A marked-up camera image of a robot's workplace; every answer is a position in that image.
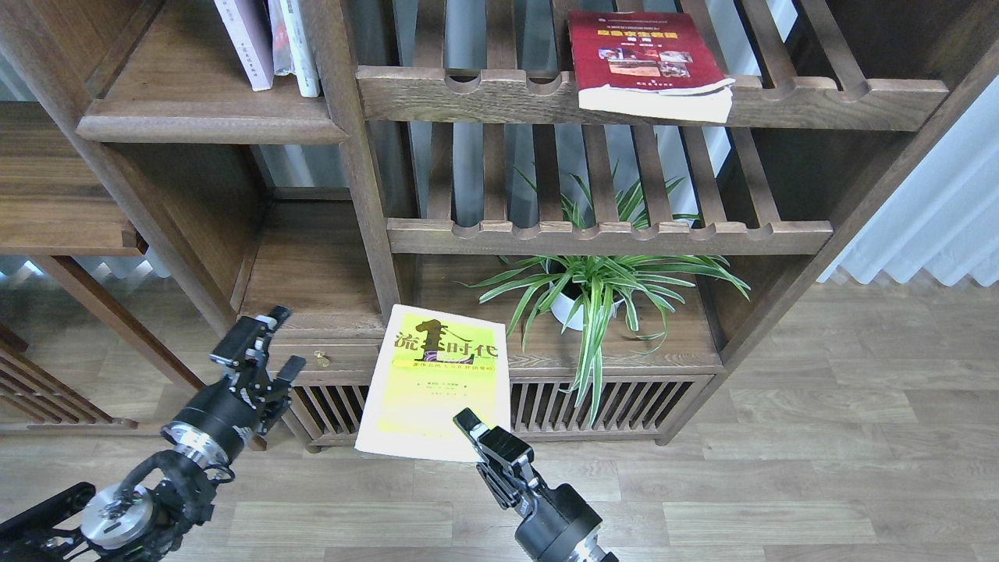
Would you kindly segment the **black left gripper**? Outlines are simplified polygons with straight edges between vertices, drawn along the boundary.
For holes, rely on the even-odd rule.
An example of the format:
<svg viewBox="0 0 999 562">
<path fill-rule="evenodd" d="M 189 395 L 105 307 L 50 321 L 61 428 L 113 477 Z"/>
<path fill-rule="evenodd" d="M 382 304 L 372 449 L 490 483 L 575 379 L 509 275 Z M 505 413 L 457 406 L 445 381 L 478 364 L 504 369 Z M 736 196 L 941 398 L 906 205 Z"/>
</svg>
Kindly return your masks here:
<svg viewBox="0 0 999 562">
<path fill-rule="evenodd" d="M 290 406 L 292 383 L 307 365 L 290 356 L 274 380 L 268 380 L 272 334 L 292 316 L 275 306 L 268 315 L 239 317 L 209 355 L 228 372 L 202 389 L 170 422 L 172 450 L 196 463 L 229 463 L 254 436 L 265 436 Z"/>
</svg>

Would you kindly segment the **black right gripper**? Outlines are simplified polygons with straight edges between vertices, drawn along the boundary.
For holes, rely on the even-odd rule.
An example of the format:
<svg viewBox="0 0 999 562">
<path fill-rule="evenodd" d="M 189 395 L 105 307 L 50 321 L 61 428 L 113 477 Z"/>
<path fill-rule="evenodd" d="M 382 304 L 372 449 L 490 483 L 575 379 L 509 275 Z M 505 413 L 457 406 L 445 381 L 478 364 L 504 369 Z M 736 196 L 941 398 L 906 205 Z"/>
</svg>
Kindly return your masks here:
<svg viewBox="0 0 999 562">
<path fill-rule="evenodd" d="M 522 521 L 514 538 L 534 561 L 604 561 L 597 544 L 602 518 L 570 484 L 535 487 L 534 449 L 503 427 L 489 429 L 471 409 L 453 423 L 479 455 L 477 467 L 499 507 L 513 508 Z"/>
</svg>

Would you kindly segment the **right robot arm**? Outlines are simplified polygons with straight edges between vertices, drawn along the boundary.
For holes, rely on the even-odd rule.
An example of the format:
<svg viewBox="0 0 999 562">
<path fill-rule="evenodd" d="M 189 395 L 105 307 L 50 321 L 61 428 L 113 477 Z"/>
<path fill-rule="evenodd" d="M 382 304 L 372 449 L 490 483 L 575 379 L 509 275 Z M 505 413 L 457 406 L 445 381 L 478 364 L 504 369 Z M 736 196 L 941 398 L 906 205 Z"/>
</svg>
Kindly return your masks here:
<svg viewBox="0 0 999 562">
<path fill-rule="evenodd" d="M 603 520 L 578 491 L 552 489 L 535 471 L 534 450 L 506 429 L 486 427 L 471 409 L 453 417 L 479 455 L 477 470 L 500 508 L 521 516 L 515 541 L 534 561 L 615 561 L 597 544 Z"/>
</svg>

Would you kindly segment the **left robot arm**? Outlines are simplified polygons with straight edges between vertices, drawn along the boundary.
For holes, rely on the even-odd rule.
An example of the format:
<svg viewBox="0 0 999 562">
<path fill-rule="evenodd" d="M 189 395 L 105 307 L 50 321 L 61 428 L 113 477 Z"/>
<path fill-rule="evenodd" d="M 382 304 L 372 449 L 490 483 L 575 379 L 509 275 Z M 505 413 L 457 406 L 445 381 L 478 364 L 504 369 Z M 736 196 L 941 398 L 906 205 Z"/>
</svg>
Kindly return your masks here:
<svg viewBox="0 0 999 562">
<path fill-rule="evenodd" d="M 121 482 L 97 491 L 80 482 L 2 524 L 4 561 L 69 561 L 91 551 L 100 561 L 159 561 L 213 515 L 217 488 L 232 463 L 290 406 L 290 387 L 306 361 L 292 356 L 268 377 L 272 335 L 290 317 L 243 316 L 211 352 L 218 382 L 197 392 L 161 434 L 171 443 Z"/>
</svg>

